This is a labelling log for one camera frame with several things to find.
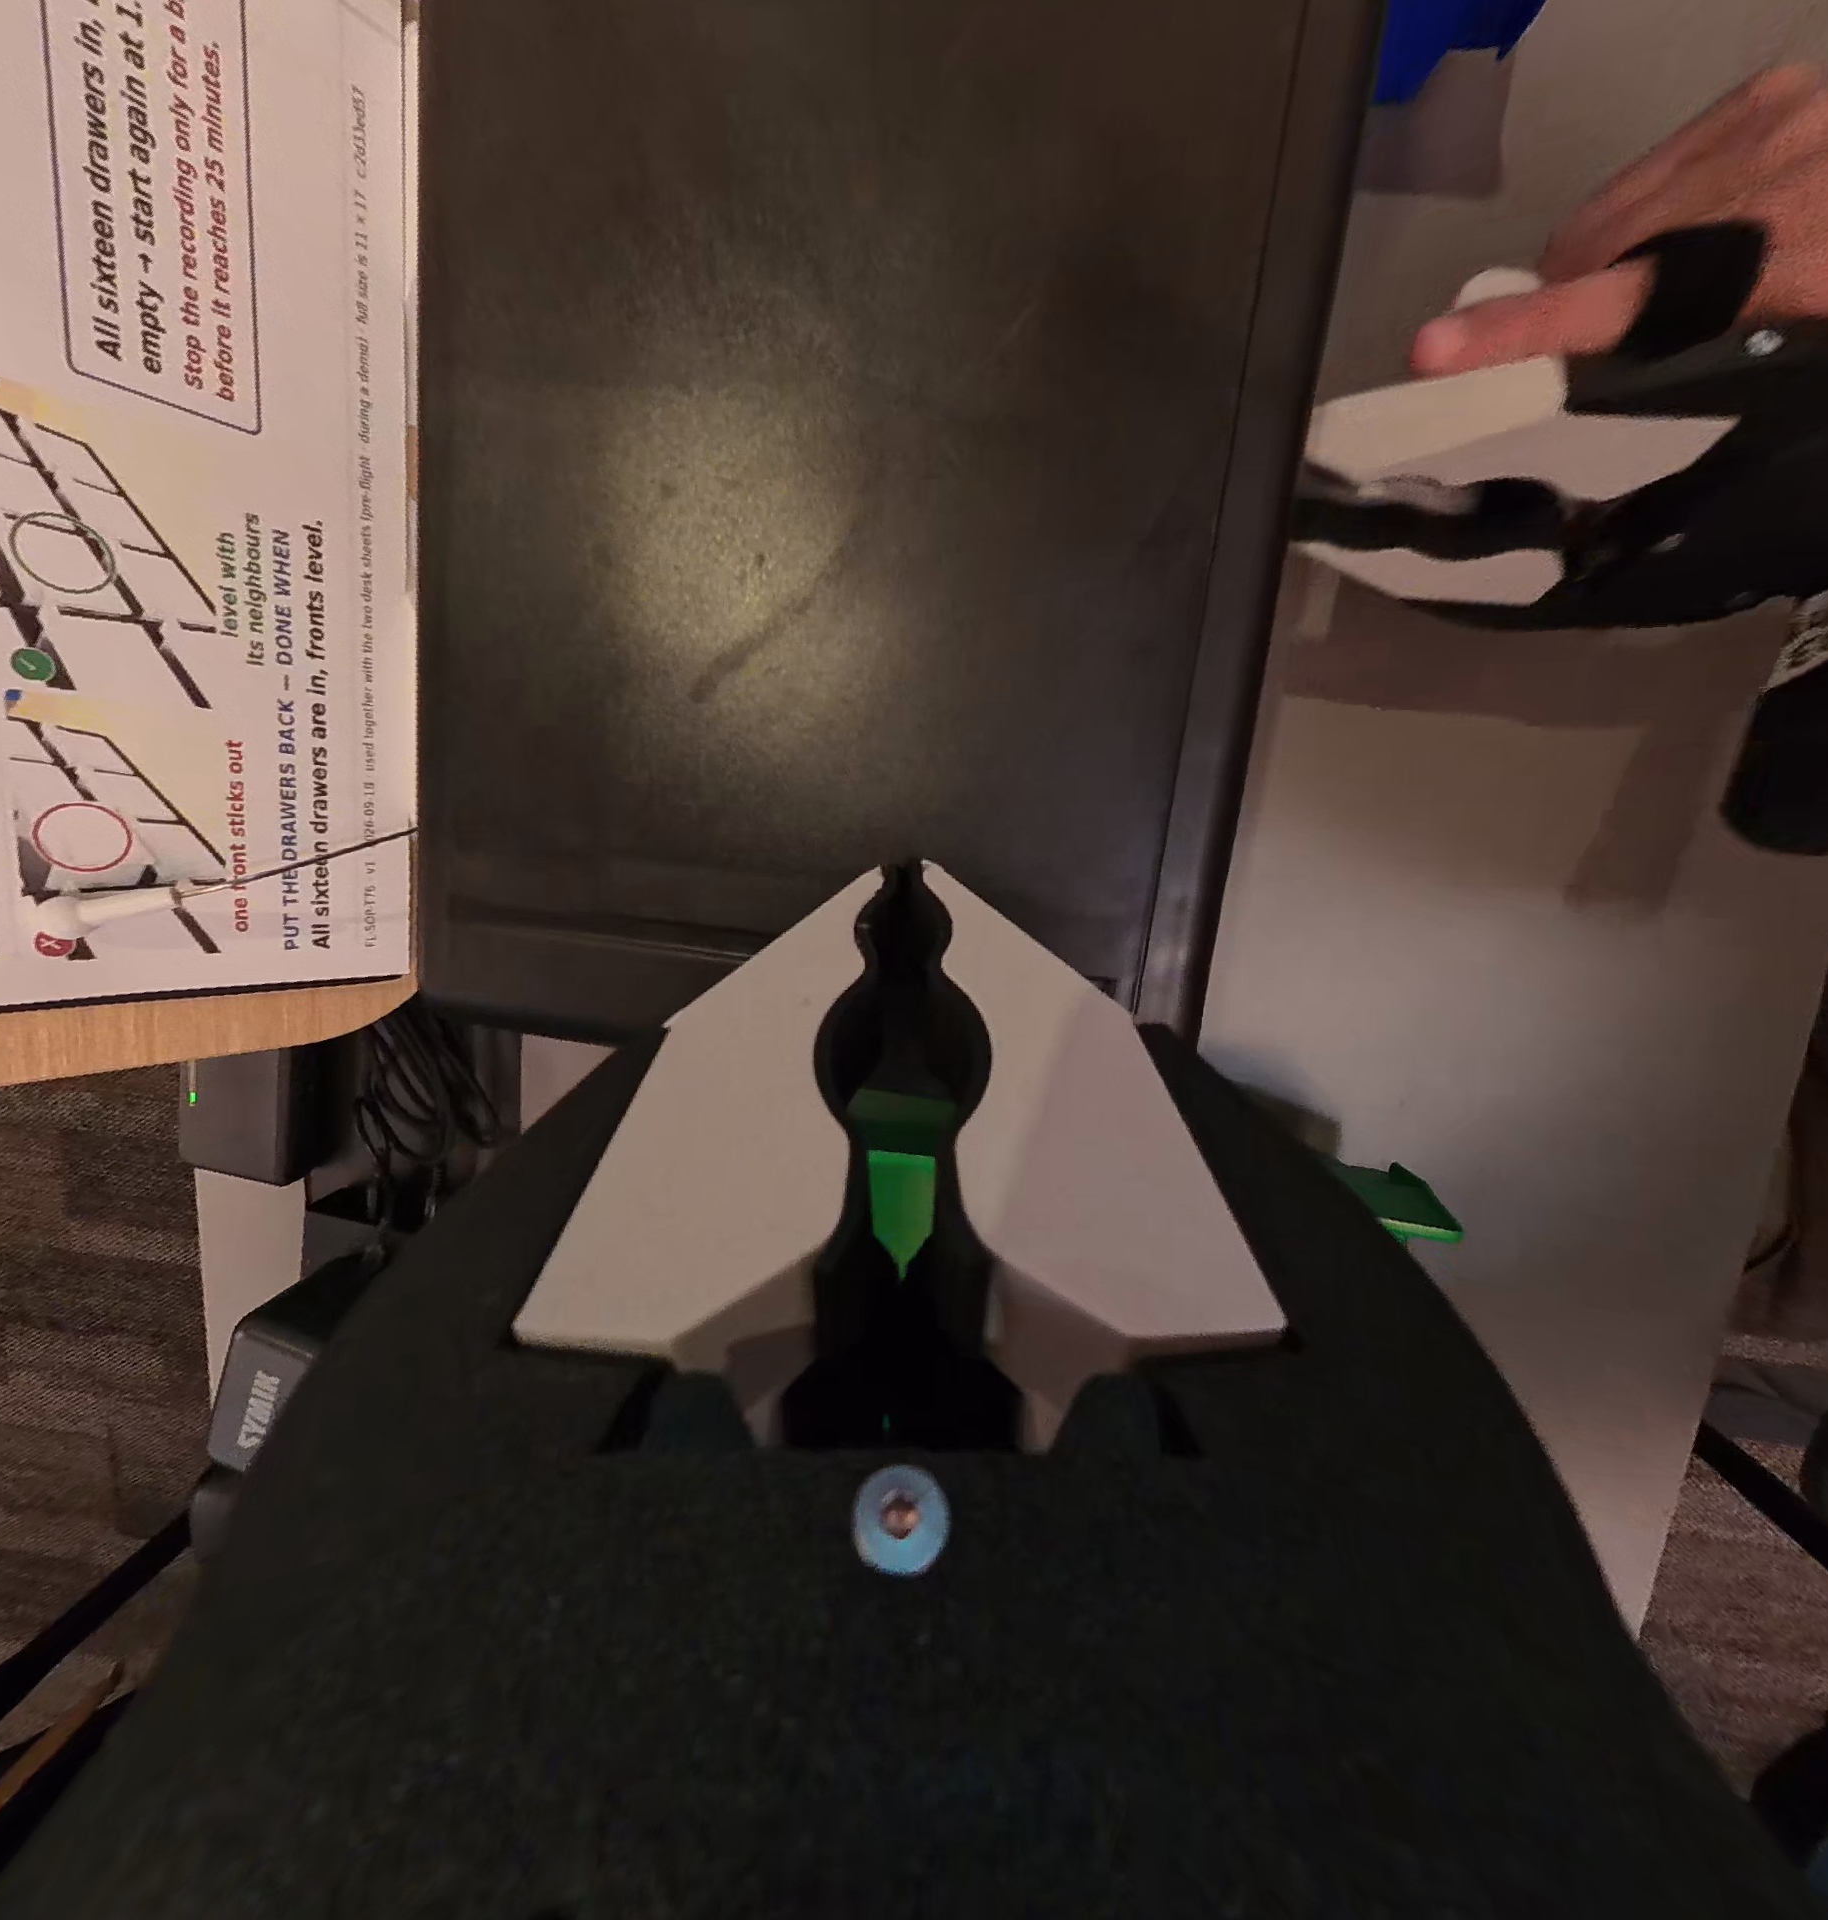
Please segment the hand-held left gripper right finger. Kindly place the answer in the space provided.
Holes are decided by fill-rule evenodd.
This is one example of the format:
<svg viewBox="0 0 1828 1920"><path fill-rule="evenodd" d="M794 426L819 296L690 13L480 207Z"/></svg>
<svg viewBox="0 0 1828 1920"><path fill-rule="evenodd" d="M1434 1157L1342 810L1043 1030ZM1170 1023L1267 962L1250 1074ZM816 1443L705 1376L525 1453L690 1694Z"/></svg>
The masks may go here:
<svg viewBox="0 0 1828 1920"><path fill-rule="evenodd" d="M1053 1446L1091 1380L1277 1348L1286 1312L1131 1012L938 861L922 877L989 1042L955 1170L1022 1449Z"/></svg>

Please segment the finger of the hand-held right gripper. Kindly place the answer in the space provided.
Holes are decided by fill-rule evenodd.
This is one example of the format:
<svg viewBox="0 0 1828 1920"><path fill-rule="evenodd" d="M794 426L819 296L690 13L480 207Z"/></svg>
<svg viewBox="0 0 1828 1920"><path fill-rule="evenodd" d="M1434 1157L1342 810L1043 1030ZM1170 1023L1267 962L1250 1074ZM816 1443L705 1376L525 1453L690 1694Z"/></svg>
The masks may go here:
<svg viewBox="0 0 1828 1920"><path fill-rule="evenodd" d="M1473 372L1410 377L1320 401L1296 474L1296 516L1380 509L1385 484L1413 484L1429 514L1467 514L1470 490L1427 466L1567 415L1570 366L1528 358Z"/></svg>
<svg viewBox="0 0 1828 1920"><path fill-rule="evenodd" d="M1526 609L1569 578L1567 555L1476 516L1406 505L1299 505L1288 546L1410 606Z"/></svg>

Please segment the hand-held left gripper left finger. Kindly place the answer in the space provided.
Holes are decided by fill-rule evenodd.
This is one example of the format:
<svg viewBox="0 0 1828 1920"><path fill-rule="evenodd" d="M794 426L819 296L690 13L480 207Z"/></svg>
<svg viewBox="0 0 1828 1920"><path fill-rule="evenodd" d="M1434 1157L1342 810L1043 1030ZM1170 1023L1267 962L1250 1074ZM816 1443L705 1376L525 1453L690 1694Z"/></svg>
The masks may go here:
<svg viewBox="0 0 1828 1920"><path fill-rule="evenodd" d="M525 1348L721 1378L759 1443L813 1360L813 1265L849 1200L851 1137L815 1068L862 979L870 869L668 1020L513 1322Z"/></svg>

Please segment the green plastic bin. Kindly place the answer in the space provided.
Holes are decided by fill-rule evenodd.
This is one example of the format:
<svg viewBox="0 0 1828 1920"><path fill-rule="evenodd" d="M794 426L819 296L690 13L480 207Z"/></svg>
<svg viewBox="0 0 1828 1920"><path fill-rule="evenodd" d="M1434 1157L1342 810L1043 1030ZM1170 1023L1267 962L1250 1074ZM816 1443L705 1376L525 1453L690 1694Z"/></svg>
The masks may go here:
<svg viewBox="0 0 1828 1920"><path fill-rule="evenodd" d="M940 1145L958 1118L957 1105L945 1095L865 1085L852 1095L849 1115L867 1147L872 1231L897 1270L906 1273L932 1233ZM1318 1160L1387 1233L1403 1241L1465 1241L1463 1221L1404 1164L1346 1164L1330 1153Z"/></svg>

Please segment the blue plastic bin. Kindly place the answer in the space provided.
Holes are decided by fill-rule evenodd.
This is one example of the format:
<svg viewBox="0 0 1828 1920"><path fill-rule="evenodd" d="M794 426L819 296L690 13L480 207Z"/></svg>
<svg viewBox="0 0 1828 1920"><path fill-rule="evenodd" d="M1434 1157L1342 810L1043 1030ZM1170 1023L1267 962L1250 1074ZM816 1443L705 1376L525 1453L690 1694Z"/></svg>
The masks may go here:
<svg viewBox="0 0 1828 1920"><path fill-rule="evenodd" d="M1387 1L1373 105L1404 105L1453 54L1508 59L1546 1Z"/></svg>

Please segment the black drawer cabinet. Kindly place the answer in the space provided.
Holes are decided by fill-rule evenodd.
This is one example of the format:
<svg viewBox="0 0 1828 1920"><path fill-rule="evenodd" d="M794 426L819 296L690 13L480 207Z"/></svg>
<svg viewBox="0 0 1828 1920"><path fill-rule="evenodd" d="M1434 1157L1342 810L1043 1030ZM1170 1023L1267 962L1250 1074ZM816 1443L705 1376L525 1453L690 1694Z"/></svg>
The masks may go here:
<svg viewBox="0 0 1828 1920"><path fill-rule="evenodd" d="M624 1042L922 855L1199 1036L1380 34L425 4L425 996Z"/></svg>

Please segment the person's right hand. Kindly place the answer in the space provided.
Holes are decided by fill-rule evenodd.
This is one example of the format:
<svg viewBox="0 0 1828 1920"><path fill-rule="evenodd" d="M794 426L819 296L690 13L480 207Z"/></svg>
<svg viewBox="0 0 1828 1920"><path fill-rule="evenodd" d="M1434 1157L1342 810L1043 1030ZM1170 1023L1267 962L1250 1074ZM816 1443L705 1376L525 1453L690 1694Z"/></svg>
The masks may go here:
<svg viewBox="0 0 1828 1920"><path fill-rule="evenodd" d="M1770 68L1623 170L1551 234L1530 293L1423 326L1417 375L1618 347L1654 266L1633 248L1664 232L1742 224L1766 254L1747 319L1828 322L1828 71Z"/></svg>

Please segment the white table leg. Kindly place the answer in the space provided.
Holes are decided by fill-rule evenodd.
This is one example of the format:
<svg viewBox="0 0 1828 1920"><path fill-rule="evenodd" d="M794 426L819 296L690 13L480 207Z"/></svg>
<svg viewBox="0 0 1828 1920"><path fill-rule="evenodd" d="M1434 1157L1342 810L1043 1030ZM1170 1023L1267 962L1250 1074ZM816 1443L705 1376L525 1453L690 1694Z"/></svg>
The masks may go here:
<svg viewBox="0 0 1828 1920"><path fill-rule="evenodd" d="M225 1332L303 1279L309 1185L197 1168L204 1303Z"/></svg>

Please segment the black power adapter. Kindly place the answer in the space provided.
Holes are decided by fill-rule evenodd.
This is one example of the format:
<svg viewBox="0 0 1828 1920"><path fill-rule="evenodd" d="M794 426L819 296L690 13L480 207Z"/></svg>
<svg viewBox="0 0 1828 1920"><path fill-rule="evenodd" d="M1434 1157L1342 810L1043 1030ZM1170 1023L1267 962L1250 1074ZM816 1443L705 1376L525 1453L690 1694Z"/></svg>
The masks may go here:
<svg viewBox="0 0 1828 1920"><path fill-rule="evenodd" d="M324 1070L321 1042L185 1063L182 1161L273 1188L300 1182L326 1157Z"/></svg>

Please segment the black power brick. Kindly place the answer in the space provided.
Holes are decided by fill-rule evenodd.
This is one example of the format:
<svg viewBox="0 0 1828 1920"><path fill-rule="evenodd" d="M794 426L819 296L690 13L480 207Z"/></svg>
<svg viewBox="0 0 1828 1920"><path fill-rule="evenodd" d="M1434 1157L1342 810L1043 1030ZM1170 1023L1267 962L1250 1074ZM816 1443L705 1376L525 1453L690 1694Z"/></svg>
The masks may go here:
<svg viewBox="0 0 1828 1920"><path fill-rule="evenodd" d="M247 1474L303 1378L377 1273L369 1254L342 1254L253 1308L233 1329L207 1430L208 1461Z"/></svg>

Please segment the white tethered pen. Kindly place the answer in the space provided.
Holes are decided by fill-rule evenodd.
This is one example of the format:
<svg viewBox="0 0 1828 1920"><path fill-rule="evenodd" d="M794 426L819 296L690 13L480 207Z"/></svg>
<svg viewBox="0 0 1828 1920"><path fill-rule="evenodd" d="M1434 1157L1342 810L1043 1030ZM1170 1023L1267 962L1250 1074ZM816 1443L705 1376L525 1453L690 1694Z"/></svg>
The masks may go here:
<svg viewBox="0 0 1828 1920"><path fill-rule="evenodd" d="M170 914L186 899L186 886L154 884L89 892L55 892L33 908L39 940L79 943L112 923Z"/></svg>

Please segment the black frame bar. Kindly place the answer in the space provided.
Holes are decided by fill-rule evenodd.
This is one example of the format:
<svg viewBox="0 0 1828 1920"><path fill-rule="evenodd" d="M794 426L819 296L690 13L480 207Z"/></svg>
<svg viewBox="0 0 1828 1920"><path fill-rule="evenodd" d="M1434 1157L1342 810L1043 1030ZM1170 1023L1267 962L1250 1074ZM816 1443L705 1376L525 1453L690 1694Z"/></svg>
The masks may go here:
<svg viewBox="0 0 1828 1920"><path fill-rule="evenodd" d="M190 1502L92 1590L0 1660L0 1721L190 1548Z"/></svg>
<svg viewBox="0 0 1828 1920"><path fill-rule="evenodd" d="M1828 1574L1828 1518L1802 1492L1707 1417L1695 1427L1695 1457Z"/></svg>

